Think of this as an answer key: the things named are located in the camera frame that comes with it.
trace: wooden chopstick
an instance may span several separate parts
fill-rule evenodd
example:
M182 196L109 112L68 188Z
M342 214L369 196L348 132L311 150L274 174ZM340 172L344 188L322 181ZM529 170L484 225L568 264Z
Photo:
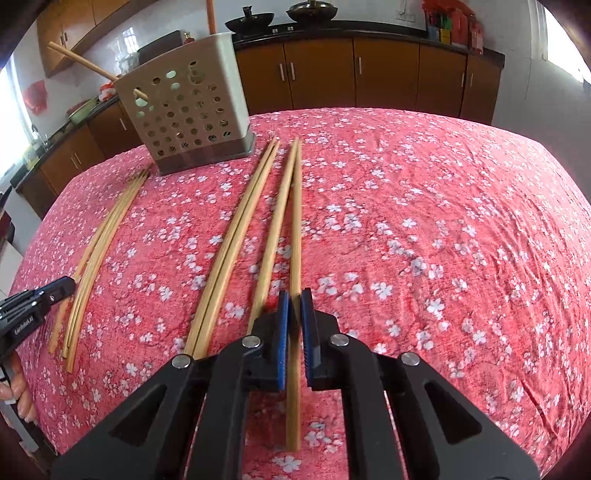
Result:
M68 373L72 373L74 371L74 360L76 359L76 348L78 346L80 328L82 327L82 320L84 317L84 313L86 311L86 305L88 304L90 293L92 292L92 288L94 287L96 276L103 263L103 260L105 259L107 250L111 245L113 237L115 236L117 229L119 228L119 225L125 218L127 211L129 210L129 207L135 200L136 195L138 194L141 187L144 185L144 182L146 181L149 175L150 171L149 169L146 169L132 182L133 186L129 188L128 192L126 192L125 200L121 202L121 204L119 205L119 209L116 212L114 212L111 218L109 219L109 222L105 227L105 231L103 235L101 235L97 247L90 258L89 265L85 270L82 280L83 288L80 291L80 301L78 309L76 310L74 330L70 338L71 343L70 345L64 346L68 347L66 362L66 371Z
M252 174L251 181L248 183L246 190L242 195L240 203L238 204L238 208L236 209L236 212L234 212L234 216L232 217L230 226L228 227L226 235L224 236L222 246L216 254L216 259L214 260L212 270L207 278L207 283L205 285L205 288L203 289L203 293L199 300L197 311L193 316L193 321L191 322L191 328L189 330L189 336L187 337L187 342L185 343L184 353L188 355L192 355L193 350L195 350L195 345L197 344L197 337L199 336L199 332L201 331L203 319L205 317L205 313L207 312L207 306L209 305L209 301L211 299L213 289L215 288L220 270L222 269L222 266L226 260L226 256L228 254L228 251L230 250L230 246L232 245L232 240L234 238L234 235L236 234L236 230L238 230L238 226L240 225L240 222L242 220L242 215L244 214L246 206L250 201L252 192L255 190L255 186L261 178L261 173L265 168L267 159L269 159L269 156L273 152L275 143L277 143L277 140L274 138L271 140L271 142L267 146L267 149L265 150L265 153L261 157L261 161L257 165L255 172Z
M252 299L251 315L248 319L248 329L246 331L247 335L251 334L254 321L261 315L263 307L267 302L267 296L269 295L269 285L271 284L273 265L275 264L275 254L277 253L277 244L279 242L281 226L283 225L285 208L287 207L287 198L290 192L291 176L294 171L294 163L296 162L298 143L298 138L291 143L290 154L285 163L283 178L281 179L279 192L277 193L277 201L275 203L275 210L273 211L271 226L269 227L269 233L267 235L265 252L262 256L259 278L256 283L254 298Z
M301 142L298 144L291 191L290 297L294 323L290 325L287 356L287 401L285 445L290 452L301 450L300 422L300 294L301 294Z
M91 61L86 60L84 57L80 57L80 55L72 52L71 50L68 50L67 48L62 47L61 45L58 45L55 42L50 41L47 44L47 46L52 48L55 51L58 51L62 55L65 55L66 57L68 57L74 61L77 61L81 65L84 65L87 69L90 69L93 72L98 73L99 75L102 75L103 77L109 79L111 82L115 82L115 81L119 80L112 73L107 72L106 70L103 70L98 65L95 65ZM146 102L149 100L148 96L144 92L141 92L138 89L134 89L134 93L136 96L140 97L141 99L145 100Z
M84 253L82 255L82 258L80 259L80 261L78 262L78 265L76 266L76 270L74 272L73 279L77 285L80 284L80 280L82 278L82 273L84 271L86 263L88 262L88 259L91 255L91 253L95 249L96 243L99 241L99 238L100 238L103 230L105 229L105 226L106 226L111 214L113 213L113 210L114 209L111 209L111 211L109 211L109 213L107 213L107 215L105 216L103 221L100 223L99 227L96 229L95 234L92 236L92 239L90 240L90 242L86 246ZM49 338L49 343L47 345L47 350L49 351L50 354L54 354L56 352L57 342L58 342L58 339L60 336L61 327L63 325L63 320L66 315L66 310L67 310L68 306L70 305L70 303L71 303L70 300L68 300L68 301L64 300L63 302L60 303L60 308L57 311L56 321L53 324L53 330L51 331L51 336Z
M261 192L265 186L273 162L275 161L275 156L277 155L279 144L280 143L277 142L273 146L273 150L271 151L271 154L265 162L264 168L261 171L261 176L253 189L250 200L242 215L241 222L238 225L236 233L234 234L234 237L232 239L232 245L228 249L228 253L226 254L226 258L220 269L219 275L213 287L211 298L209 299L209 304L207 305L207 310L205 312L205 315L203 316L203 323L201 325L201 329L199 330L197 343L195 344L195 348L193 349L193 358L195 359L203 358L207 355L207 350L209 349L209 342L212 337L213 328L215 326L217 319L217 314L219 312L220 306L222 305L222 300L226 293L228 283L230 281L230 275L234 268L234 263L236 263L238 252L240 251L242 241L244 240L244 236L246 235L246 230L248 229L248 226L252 219L252 214L255 211L258 199L261 196Z

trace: wooden cabinet door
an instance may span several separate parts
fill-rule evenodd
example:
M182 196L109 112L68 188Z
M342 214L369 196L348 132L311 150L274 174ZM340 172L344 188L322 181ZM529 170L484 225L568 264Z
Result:
M131 120L118 103L91 119L88 127L105 158L114 157L142 144Z
M490 125L495 113L500 81L501 67L481 57L470 55L461 118Z
M129 0L92 0L95 22L98 25L110 14L129 3Z
M70 50L91 31L95 17L89 0L64 0L61 13L61 27L66 47Z
M46 76L52 74L64 56L49 48L47 44L52 41L58 45L63 44L60 19L61 5L57 2L50 4L37 19L37 37L41 62Z
M350 38L298 40L283 46L294 109L355 106Z
M421 45L416 110L458 117L465 80L465 54Z
M356 106L414 110L418 43L355 38Z
M73 133L66 142L72 157L82 171L105 161L105 156L96 144L87 125Z
M236 60L249 114L293 108L283 44L239 50Z
M83 167L76 163L70 152L68 140L57 147L55 152L41 165L41 171L56 195L59 195L70 183L70 180L82 170Z

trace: black countertop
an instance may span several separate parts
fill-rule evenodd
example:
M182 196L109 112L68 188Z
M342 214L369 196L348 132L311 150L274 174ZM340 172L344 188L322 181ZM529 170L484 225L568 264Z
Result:
M66 128L66 126L68 126L69 123L64 124L64 126L61 127L55 134L53 134L52 137L59 132L62 132L64 135L62 135L59 140L56 140L54 143L52 143L52 145L47 149L47 151L41 157L39 157L39 160L37 161L37 163L35 163L35 165L33 165L33 168L31 170L29 170L27 173L25 173L24 176L20 180L18 180L14 189L17 192L20 191L21 186L27 181L27 179L29 177L31 177L33 174L35 174L35 172L37 172L37 170L39 170L39 168L41 168L41 166L43 165L43 162L45 162L45 160L47 160L49 157L51 157L53 152L55 152L59 148L59 146L61 146L69 138L69 136L72 133L76 132L78 129L80 129L81 127L86 125L94 117L96 117L101 112L108 109L108 107L117 103L118 101L119 101L119 95L115 95L115 96L109 98L106 102L102 102L102 103L98 104L90 112L90 115L88 115L84 120L82 120L81 123L74 125L74 128L71 128L67 132L64 132L64 129Z
M403 27L402 25L393 25L379 22L362 22L349 20L331 20L324 25L316 27L302 27L297 23L288 23L280 25L271 25L254 35L234 34L232 40L234 49L264 45L278 41L290 40L313 40L315 38L388 38L390 40L412 41L443 48L467 55L478 55L465 48L445 45L427 38L427 31L419 28ZM484 58L497 64L499 67L505 67L505 56L488 48L484 49Z

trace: perforated utensil holder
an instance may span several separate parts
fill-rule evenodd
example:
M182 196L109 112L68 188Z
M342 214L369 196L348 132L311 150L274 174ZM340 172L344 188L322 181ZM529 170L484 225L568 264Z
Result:
M230 33L166 52L114 85L162 174L252 153L255 135Z

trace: pink tablecloth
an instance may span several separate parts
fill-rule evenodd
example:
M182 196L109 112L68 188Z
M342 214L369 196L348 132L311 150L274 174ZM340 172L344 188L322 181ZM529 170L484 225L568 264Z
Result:
M547 471L589 413L591 207L539 144L421 113L322 109L252 117L255 155L153 175L100 269L74 374L47 353L55 311L20 349L40 424L63 452L183 348L213 257L261 149L304 140L302 285L387 355L417 351ZM281 150L216 326L245 333ZM72 274L144 147L76 177L37 232L14 291ZM271 295L285 287L290 231ZM252 403L245 480L345 478L339 393L303 388L303 449L280 451L284 403Z

